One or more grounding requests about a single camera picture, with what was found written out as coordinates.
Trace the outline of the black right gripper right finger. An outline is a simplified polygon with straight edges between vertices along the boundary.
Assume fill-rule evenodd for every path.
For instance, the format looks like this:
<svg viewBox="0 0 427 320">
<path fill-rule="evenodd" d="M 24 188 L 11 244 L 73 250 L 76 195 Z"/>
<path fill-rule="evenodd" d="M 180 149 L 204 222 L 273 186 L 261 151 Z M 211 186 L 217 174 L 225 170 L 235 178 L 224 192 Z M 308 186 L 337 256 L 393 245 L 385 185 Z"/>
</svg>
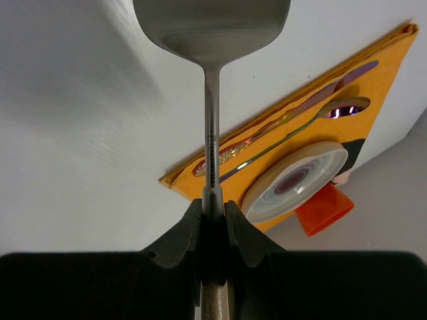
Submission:
<svg viewBox="0 0 427 320">
<path fill-rule="evenodd" d="M 224 209 L 230 318 L 276 319 L 269 254 L 277 245 L 246 219 L 234 201 Z"/>
</svg>

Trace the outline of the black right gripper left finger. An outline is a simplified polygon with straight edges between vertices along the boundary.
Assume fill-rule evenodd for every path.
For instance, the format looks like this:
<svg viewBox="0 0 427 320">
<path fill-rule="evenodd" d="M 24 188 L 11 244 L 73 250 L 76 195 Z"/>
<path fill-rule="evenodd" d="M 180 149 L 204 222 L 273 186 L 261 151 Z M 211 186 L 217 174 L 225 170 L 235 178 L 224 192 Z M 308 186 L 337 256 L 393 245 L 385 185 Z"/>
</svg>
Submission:
<svg viewBox="0 0 427 320">
<path fill-rule="evenodd" d="M 139 319 L 193 319 L 200 304 L 201 200 L 158 240 L 142 250 Z"/>
</svg>

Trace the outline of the metal cake server wooden handle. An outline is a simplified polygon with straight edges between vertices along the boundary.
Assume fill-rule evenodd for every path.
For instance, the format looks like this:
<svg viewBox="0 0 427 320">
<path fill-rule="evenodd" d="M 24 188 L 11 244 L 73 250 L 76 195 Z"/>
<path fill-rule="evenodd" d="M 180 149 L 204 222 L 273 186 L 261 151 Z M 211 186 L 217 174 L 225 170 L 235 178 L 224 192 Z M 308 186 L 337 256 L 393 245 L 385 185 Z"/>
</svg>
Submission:
<svg viewBox="0 0 427 320">
<path fill-rule="evenodd" d="M 229 319 L 220 186 L 220 71 L 282 32 L 289 1 L 134 1 L 141 30 L 158 47 L 204 72 L 205 186 L 202 197 L 202 319 Z"/>
</svg>

